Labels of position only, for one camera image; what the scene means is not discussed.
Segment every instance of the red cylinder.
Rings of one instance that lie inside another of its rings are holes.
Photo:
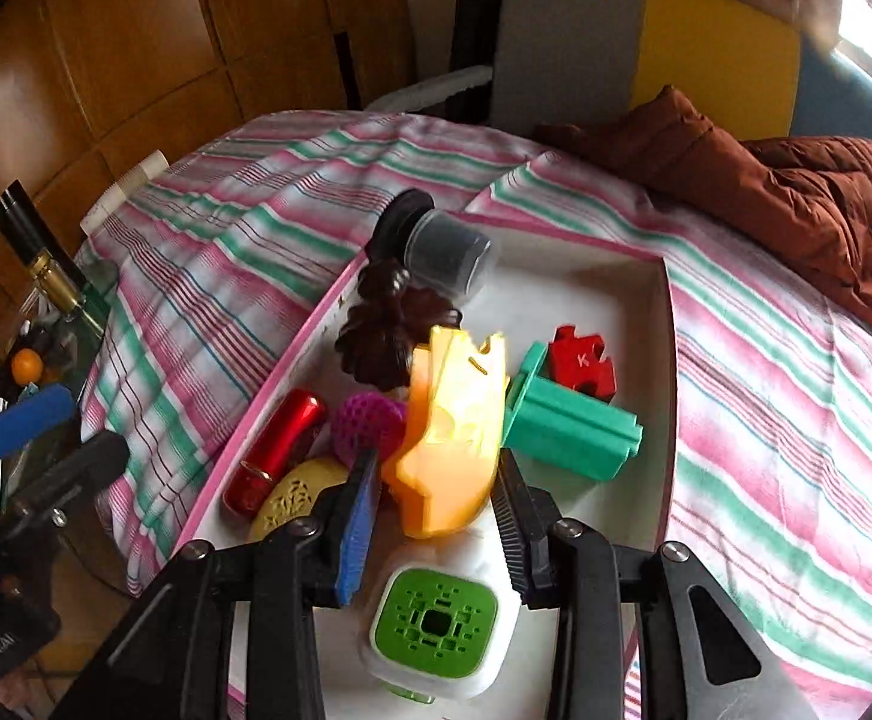
[[[252,520],[276,482],[308,455],[328,416],[322,398],[291,389],[239,461],[223,493],[227,508]]]

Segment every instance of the tablecloth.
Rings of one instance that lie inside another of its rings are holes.
[[[264,116],[173,165],[87,243],[121,283],[84,432],[127,437],[104,514],[139,591],[228,435],[407,187],[665,258],[679,436],[668,538],[730,592],[821,718],[872,698],[872,333],[770,255],[538,143],[410,115]],[[639,669],[627,678],[639,714]]]

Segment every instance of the orange ball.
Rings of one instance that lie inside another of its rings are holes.
[[[32,349],[20,349],[13,357],[10,370],[18,385],[35,384],[43,375],[43,358]]]

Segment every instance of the tray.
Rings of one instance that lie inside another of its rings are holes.
[[[462,306],[463,327],[474,340],[505,333],[507,370],[513,375],[533,341],[549,341],[558,325],[580,335],[599,333],[617,372],[612,404],[636,414],[644,426],[639,454],[612,482],[599,484],[554,466],[516,456],[526,483],[549,490],[563,514],[576,517],[614,543],[654,549],[663,539],[676,446],[676,355],[669,283],[663,260],[621,245],[532,224],[460,214],[502,248],[485,287]],[[217,548],[243,543],[248,526],[220,501],[228,477],[286,391],[304,386],[331,407],[365,386],[340,370],[333,343],[356,297],[359,256],[330,288],[233,432],[183,528],[177,548],[206,538]],[[312,454],[329,446],[321,435]],[[364,587],[401,539],[394,512],[377,519]],[[423,706],[390,694],[363,669],[356,654],[361,623],[359,596],[348,610],[316,610],[324,705],[335,718],[433,718],[434,720],[539,720],[555,647],[556,613],[519,613],[510,656],[492,687],[468,702],[437,700]],[[244,702],[248,605],[236,610],[230,661],[230,695]],[[635,649],[632,614],[624,635]]]

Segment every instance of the brown puffer jacket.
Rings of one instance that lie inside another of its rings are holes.
[[[720,218],[872,326],[872,141],[740,143],[671,87],[614,124],[536,138]]]

